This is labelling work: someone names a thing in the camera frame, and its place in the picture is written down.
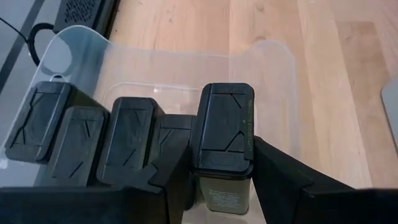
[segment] wooden floor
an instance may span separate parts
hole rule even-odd
[[[353,187],[398,187],[381,101],[398,74],[397,0],[121,0],[111,40],[237,54],[277,40],[295,55],[301,160]]]

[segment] gray object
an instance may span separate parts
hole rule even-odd
[[[382,99],[396,147],[398,145],[398,78],[382,90]]]

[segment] plastic lid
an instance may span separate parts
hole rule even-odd
[[[151,98],[120,97],[114,102],[97,170],[100,181],[131,183],[132,174],[148,163],[155,119],[163,114]]]
[[[66,110],[42,185],[95,185],[92,169],[98,164],[108,117],[102,108],[72,106]]]
[[[172,146],[176,139],[191,138],[191,129],[195,120],[194,115],[166,114],[156,121],[150,144],[148,160],[153,161],[166,149]]]
[[[26,162],[47,162],[72,87],[46,82],[33,87],[5,144],[6,156]]]
[[[204,87],[192,134],[194,172],[248,178],[253,159],[254,91],[245,83]]]

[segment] clear plastic container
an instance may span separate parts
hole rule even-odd
[[[155,99],[166,113],[179,114],[196,114],[207,83],[244,82],[255,91],[255,135],[300,159],[295,78],[294,56],[271,40],[239,55],[173,53],[119,46],[87,27],[72,26],[53,38],[30,85],[7,82],[0,94],[0,141],[4,144],[26,93],[39,81],[71,82],[109,110],[120,96],[144,96]],[[0,187],[38,185],[44,168],[10,161],[0,149]],[[253,206],[259,208],[258,200],[248,215],[256,212]],[[184,220],[200,223],[190,217],[203,218],[200,211],[207,210],[202,207],[187,212]]]

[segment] wooden surface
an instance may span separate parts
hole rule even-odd
[[[121,0],[111,40],[220,55],[285,44],[297,61],[302,162],[356,188],[398,187],[381,101],[398,73],[397,12],[396,0]]]

